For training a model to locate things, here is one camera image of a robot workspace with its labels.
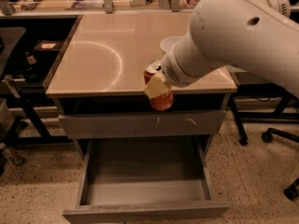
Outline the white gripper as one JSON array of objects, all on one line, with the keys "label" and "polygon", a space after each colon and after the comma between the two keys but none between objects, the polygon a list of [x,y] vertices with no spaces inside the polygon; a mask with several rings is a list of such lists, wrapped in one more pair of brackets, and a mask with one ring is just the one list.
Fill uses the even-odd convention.
[{"label": "white gripper", "polygon": [[171,85],[189,86],[221,67],[223,63],[205,56],[193,42],[190,33],[187,33],[163,56],[162,72],[149,80],[143,92],[153,99],[171,91]]}]

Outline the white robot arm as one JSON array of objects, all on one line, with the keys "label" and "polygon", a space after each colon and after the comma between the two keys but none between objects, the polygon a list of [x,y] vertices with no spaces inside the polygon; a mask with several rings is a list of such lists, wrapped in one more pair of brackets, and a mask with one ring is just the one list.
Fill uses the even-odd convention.
[{"label": "white robot arm", "polygon": [[290,12],[289,0],[200,0],[144,93],[155,98],[228,64],[299,97],[299,25]]}]

